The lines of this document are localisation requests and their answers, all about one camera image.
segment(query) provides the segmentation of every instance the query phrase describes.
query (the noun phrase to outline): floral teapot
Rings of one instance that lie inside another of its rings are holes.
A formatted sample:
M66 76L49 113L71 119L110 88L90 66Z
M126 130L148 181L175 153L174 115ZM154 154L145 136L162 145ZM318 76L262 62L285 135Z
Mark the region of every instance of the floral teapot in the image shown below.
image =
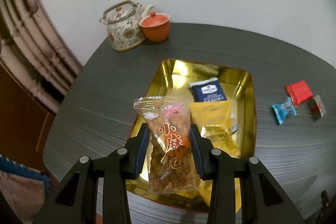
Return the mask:
M122 5L130 4L130 8L122 8ZM139 21L149 15L154 5L143 8L141 4L135 4L131 0L117 3L104 11L100 22L107 25L107 36L112 47L117 51L124 51L140 45L146 38L139 26ZM108 12L115 9L115 14L106 19Z

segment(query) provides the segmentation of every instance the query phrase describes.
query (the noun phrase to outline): teapot handle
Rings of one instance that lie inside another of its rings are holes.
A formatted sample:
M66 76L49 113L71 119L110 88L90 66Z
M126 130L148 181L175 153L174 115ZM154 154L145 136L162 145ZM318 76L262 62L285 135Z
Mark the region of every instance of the teapot handle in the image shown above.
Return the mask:
M103 13L103 17L102 17L102 19L103 19L103 20L106 20L106 15L107 15L108 12L112 11L112 10L115 9L115 8L118 8L119 6L125 5L125 4L130 4L130 5L132 5L133 7L136 7L136 6L137 6L137 5L136 5L133 1L131 1L131 0L125 0L125 1L123 1L123 2L119 2L119 3L117 3L116 5L113 5L112 7L106 9L106 10L104 11L104 13Z

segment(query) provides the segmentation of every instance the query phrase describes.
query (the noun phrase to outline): pink fabric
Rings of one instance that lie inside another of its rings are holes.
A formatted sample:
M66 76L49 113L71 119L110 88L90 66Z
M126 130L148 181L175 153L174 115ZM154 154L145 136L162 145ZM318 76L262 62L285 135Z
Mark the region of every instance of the pink fabric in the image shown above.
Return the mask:
M0 191L23 224L31 224L44 204L43 181L0 171Z

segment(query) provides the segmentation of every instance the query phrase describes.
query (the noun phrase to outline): orange cup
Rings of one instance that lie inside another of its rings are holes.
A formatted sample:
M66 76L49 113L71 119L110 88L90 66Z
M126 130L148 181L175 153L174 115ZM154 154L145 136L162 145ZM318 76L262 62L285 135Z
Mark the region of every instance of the orange cup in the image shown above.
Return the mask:
M169 35L169 19L170 16L167 14L150 12L149 16L140 20L139 25L150 41L162 42Z

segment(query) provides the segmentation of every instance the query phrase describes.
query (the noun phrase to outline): orange lid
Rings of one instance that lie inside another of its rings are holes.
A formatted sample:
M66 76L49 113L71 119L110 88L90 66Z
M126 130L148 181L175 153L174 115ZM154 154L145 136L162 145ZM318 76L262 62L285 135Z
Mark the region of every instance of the orange lid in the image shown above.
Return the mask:
M169 20L169 15L157 14L155 12L150 12L149 16L143 18L140 21L141 27L156 27L166 23Z

